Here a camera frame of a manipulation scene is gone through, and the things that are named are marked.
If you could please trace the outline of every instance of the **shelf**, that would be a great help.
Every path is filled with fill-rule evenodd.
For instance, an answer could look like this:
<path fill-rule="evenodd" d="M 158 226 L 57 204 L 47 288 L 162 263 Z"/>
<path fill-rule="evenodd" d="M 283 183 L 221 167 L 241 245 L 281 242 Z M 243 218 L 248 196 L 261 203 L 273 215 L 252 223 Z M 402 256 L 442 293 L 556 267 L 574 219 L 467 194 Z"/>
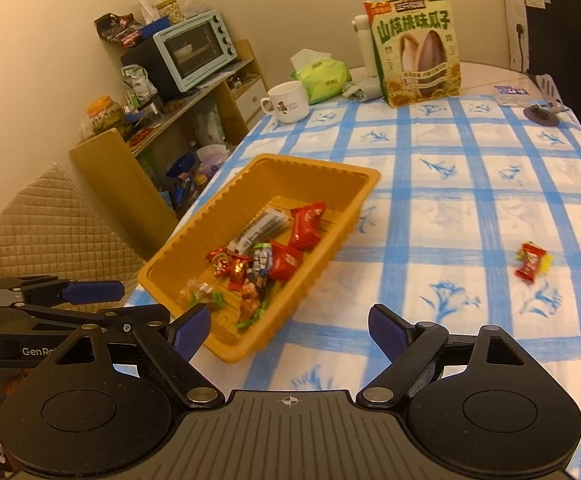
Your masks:
<path fill-rule="evenodd" d="M 227 65 L 214 75 L 209 76 L 205 81 L 202 81 L 196 87 L 194 94 L 184 98 L 184 103 L 176 111 L 162 116 L 161 123 L 155 127 L 151 134 L 142 140 L 137 146 L 130 148 L 130 152 L 134 156 L 138 156 L 139 153 L 143 152 L 151 142 L 153 142 L 157 137 L 159 137 L 163 132 L 165 132 L 169 126 L 171 126 L 176 120 L 178 120 L 182 115 L 184 115 L 188 110 L 194 107 L 199 101 L 204 99 L 208 94 L 215 90 L 220 84 L 224 83 L 226 79 L 234 75 L 239 70 L 242 70 L 246 65 L 253 62 L 253 58 L 249 57 L 243 61 L 238 61 L 236 63 Z"/>
<path fill-rule="evenodd" d="M 246 84 L 240 86 L 240 88 L 238 88 L 236 91 L 231 91 L 230 93 L 232 94 L 233 99 L 237 99 L 238 97 L 243 95 L 249 88 L 251 88 L 251 86 L 257 83 L 261 78 L 262 77 L 260 75 L 257 75 L 255 79 L 251 79 Z"/>

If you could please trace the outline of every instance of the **tablecloth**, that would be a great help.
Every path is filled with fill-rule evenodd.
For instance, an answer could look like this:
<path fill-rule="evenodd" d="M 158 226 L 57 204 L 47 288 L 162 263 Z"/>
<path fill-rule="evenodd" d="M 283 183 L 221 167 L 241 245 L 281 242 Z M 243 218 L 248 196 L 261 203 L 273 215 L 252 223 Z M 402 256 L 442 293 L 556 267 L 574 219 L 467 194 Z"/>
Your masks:
<path fill-rule="evenodd" d="M 389 364 L 367 330 L 368 309 L 383 303 L 451 333 L 502 326 L 581 409 L 581 126 L 570 111 L 560 119 L 543 128 L 489 96 L 324 104 L 296 124 L 265 117 L 194 210 L 259 153 L 376 168 L 381 180 L 266 349 L 229 365 L 202 348 L 192 363 L 225 394 L 345 388 L 354 397 Z M 554 256 L 533 284 L 514 275 L 525 240 Z M 149 301 L 139 288 L 130 304 Z M 581 444 L 570 470 L 581 478 Z"/>

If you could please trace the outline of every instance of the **chair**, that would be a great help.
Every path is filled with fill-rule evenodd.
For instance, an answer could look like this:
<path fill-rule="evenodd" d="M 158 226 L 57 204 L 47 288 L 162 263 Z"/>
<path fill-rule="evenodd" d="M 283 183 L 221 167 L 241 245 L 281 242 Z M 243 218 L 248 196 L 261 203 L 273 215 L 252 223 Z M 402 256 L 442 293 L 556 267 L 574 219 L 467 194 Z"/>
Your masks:
<path fill-rule="evenodd" d="M 143 265 L 59 166 L 24 187 L 0 213 L 0 276 L 119 280 L 128 296 Z M 64 308 L 94 312 L 124 301 Z"/>

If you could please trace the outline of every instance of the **white thermos bottle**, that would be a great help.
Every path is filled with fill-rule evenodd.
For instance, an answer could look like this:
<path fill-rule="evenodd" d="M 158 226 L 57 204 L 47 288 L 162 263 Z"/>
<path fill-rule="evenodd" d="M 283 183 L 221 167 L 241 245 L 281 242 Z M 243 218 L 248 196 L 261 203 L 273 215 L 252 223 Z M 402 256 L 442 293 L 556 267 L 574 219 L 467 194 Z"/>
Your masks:
<path fill-rule="evenodd" d="M 366 76 L 377 76 L 377 64 L 375 63 L 375 47 L 373 47 L 373 34 L 369 25 L 369 17 L 366 14 L 355 16 L 353 28 L 357 32 L 357 39 L 360 41 L 362 59 L 366 67 Z"/>

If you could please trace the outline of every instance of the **green tissue package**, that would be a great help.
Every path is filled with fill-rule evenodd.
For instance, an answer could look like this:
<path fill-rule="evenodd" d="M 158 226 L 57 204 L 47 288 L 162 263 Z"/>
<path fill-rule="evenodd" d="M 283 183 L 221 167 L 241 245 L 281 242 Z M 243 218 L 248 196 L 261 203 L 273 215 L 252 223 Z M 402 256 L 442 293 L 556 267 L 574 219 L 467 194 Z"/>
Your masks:
<path fill-rule="evenodd" d="M 344 83 L 351 80 L 351 73 L 348 72 L 346 63 L 330 59 L 330 57 L 303 64 L 301 70 L 297 70 L 294 60 L 293 65 L 296 69 L 291 75 L 303 83 L 309 94 L 309 103 L 312 105 L 341 94 Z"/>

